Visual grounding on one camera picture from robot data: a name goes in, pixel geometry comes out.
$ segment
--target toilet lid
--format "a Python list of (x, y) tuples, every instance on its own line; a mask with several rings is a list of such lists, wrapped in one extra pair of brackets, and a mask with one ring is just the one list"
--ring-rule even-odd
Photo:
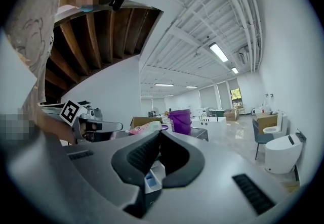
[(273, 141), (268, 142), (265, 145), (265, 147), (267, 149), (271, 149), (271, 150), (285, 150), (285, 149), (289, 149), (289, 148), (297, 146), (297, 145), (302, 145), (299, 138), (295, 134), (290, 134), (290, 136), (292, 137), (292, 140), (294, 142), (293, 145), (291, 144), (288, 136), (289, 135), (278, 138), (278, 139), (274, 139)]

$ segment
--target tiled floor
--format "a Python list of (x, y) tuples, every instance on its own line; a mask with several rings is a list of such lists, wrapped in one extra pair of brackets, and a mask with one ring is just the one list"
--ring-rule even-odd
[[(259, 145), (259, 152), (257, 160), (255, 160), (255, 153), (257, 151), (257, 143), (254, 141), (254, 132), (252, 126), (252, 116), (241, 116), (238, 121), (227, 121), (227, 133), (221, 139), (217, 139), (214, 143), (232, 149), (239, 153), (243, 158), (250, 161), (252, 164), (257, 165), (263, 171), (264, 169), (264, 156), (265, 144)], [(293, 182), (295, 181), (294, 172), (287, 174), (271, 174), (270, 176), (279, 180), (279, 182)]]

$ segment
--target toilet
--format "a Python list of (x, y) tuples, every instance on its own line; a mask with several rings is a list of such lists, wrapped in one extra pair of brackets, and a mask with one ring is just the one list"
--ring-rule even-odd
[(303, 143), (295, 134), (274, 139), (265, 145), (265, 169), (270, 173), (288, 173), (295, 166)]
[(272, 134), (275, 139), (287, 134), (288, 117), (286, 114), (278, 111), (277, 126), (267, 127), (263, 129), (264, 134)]

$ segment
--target purple container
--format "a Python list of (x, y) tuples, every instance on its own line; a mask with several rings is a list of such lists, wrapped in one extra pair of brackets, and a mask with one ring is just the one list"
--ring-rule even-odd
[(169, 113), (172, 131), (188, 135), (191, 132), (190, 110), (171, 111)]

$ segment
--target gray chair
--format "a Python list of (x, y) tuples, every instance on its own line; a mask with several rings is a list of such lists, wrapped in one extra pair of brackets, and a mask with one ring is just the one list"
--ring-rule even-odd
[(253, 130), (254, 130), (254, 140), (258, 143), (257, 153), (255, 154), (255, 160), (257, 160), (258, 151), (259, 151), (259, 144), (266, 144), (269, 141), (274, 139), (272, 134), (259, 134), (259, 124), (256, 120), (253, 119)]

